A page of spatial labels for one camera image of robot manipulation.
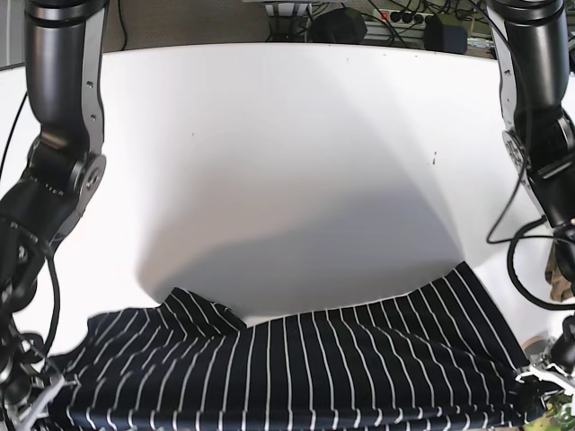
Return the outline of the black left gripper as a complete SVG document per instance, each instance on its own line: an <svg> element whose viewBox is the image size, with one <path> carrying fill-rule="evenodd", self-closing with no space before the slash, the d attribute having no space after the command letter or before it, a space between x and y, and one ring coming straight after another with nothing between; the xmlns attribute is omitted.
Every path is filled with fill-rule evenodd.
<svg viewBox="0 0 575 431"><path fill-rule="evenodd" d="M519 368L519 383L542 383L551 391L574 398L574 316L562 322L562 334L547 348L537 363Z"/></svg>

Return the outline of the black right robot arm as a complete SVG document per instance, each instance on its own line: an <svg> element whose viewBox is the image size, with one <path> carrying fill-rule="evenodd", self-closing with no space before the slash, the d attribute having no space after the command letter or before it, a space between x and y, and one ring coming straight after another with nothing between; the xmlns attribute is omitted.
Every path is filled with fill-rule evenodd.
<svg viewBox="0 0 575 431"><path fill-rule="evenodd" d="M30 430L66 384L49 361L60 310L46 336L13 317L53 270L106 168L100 91L105 1L29 1L24 9L27 98L40 133L21 178L1 200L1 427Z"/></svg>

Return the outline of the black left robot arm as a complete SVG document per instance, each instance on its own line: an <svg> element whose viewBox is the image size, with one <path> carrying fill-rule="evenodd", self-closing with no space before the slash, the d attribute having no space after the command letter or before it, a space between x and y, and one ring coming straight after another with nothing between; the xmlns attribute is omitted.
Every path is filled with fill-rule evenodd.
<svg viewBox="0 0 575 431"><path fill-rule="evenodd" d="M507 240L507 271L533 305L573 312L571 304L532 295L514 266L518 243L548 224L561 274L574 280L574 122L562 106L570 77L568 25L563 1L489 1L487 19L500 69L502 134L525 188L541 216Z"/></svg>

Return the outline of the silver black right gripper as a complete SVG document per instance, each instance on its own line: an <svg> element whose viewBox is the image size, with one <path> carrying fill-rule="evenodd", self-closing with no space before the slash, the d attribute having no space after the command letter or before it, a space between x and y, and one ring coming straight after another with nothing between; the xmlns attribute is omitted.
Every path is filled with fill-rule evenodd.
<svg viewBox="0 0 575 431"><path fill-rule="evenodd" d="M43 430L49 404L66 386L61 374L46 375L32 365L41 362L39 334L24 333L1 340L1 429Z"/></svg>

